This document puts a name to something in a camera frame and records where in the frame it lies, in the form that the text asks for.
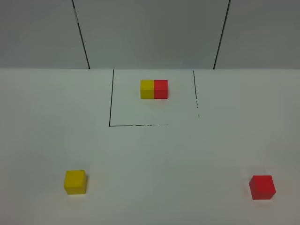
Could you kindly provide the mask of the yellow template block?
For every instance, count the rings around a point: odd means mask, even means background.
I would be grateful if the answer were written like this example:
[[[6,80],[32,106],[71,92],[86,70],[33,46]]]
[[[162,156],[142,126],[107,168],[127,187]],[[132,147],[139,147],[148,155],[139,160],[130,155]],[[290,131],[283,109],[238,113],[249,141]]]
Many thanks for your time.
[[[140,97],[141,99],[154,99],[154,80],[141,80]]]

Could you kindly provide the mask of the red template block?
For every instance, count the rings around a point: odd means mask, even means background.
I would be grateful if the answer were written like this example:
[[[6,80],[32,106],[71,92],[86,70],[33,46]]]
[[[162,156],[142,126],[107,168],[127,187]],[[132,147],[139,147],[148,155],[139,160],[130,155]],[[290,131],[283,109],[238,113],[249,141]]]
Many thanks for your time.
[[[154,98],[168,99],[168,81],[154,80]]]

